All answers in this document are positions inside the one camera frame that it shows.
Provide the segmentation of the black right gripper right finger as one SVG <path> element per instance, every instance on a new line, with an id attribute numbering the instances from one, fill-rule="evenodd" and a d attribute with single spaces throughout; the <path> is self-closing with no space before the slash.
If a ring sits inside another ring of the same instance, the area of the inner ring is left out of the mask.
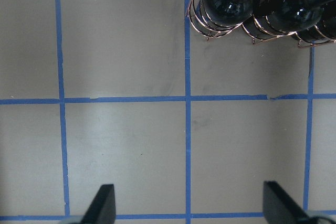
<path id="1" fill-rule="evenodd" d="M 263 215 L 269 224 L 311 222 L 308 214 L 276 181 L 263 183 Z"/>

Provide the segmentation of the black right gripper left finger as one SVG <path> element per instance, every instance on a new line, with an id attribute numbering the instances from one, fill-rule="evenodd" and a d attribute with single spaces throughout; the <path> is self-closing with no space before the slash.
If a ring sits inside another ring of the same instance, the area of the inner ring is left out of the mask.
<path id="1" fill-rule="evenodd" d="M 114 184 L 101 185 L 81 223 L 113 224 L 116 220 Z"/>

